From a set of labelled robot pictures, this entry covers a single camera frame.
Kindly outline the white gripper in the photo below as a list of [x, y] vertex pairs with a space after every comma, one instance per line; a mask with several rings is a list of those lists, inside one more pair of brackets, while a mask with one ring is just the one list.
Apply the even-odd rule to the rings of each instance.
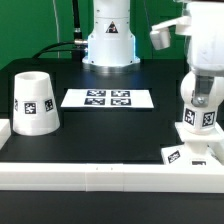
[[185, 5], [183, 14], [153, 25], [150, 38], [156, 50], [170, 46], [171, 26], [177, 35], [190, 38], [187, 62], [197, 74], [191, 103], [207, 107], [214, 82], [211, 76], [224, 76], [224, 0], [175, 1]]

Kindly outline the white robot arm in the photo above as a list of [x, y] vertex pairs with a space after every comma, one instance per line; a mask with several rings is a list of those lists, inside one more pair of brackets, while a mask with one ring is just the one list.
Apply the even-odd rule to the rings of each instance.
[[[224, 0], [176, 0], [186, 5], [180, 17], [151, 27], [155, 49], [170, 46], [169, 28], [190, 38], [187, 62], [195, 78], [196, 107], [224, 101]], [[94, 28], [88, 36], [83, 63], [99, 69], [122, 68], [140, 62], [129, 28], [130, 0], [93, 0]]]

